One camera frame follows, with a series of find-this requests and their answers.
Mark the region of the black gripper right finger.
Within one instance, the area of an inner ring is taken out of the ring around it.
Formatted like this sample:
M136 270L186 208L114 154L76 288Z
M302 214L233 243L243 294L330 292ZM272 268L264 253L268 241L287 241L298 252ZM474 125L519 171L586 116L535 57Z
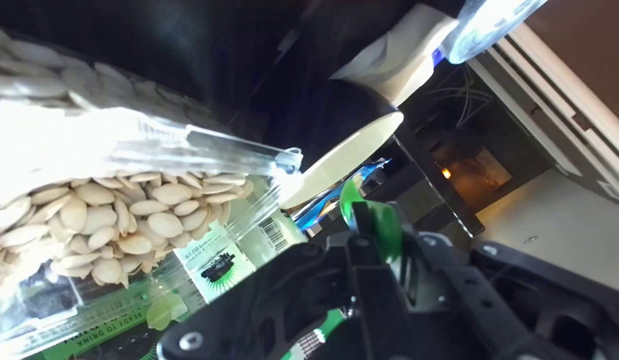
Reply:
M393 214L405 309L389 360L619 360L619 290L495 241L458 255Z

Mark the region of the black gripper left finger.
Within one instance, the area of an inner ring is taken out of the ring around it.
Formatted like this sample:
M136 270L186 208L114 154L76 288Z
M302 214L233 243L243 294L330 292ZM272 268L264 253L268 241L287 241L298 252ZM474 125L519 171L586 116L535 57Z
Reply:
M357 294L358 263L387 266L402 239L393 204L354 202L354 227L301 241L228 292L170 326L156 341L159 360L275 360L297 338Z

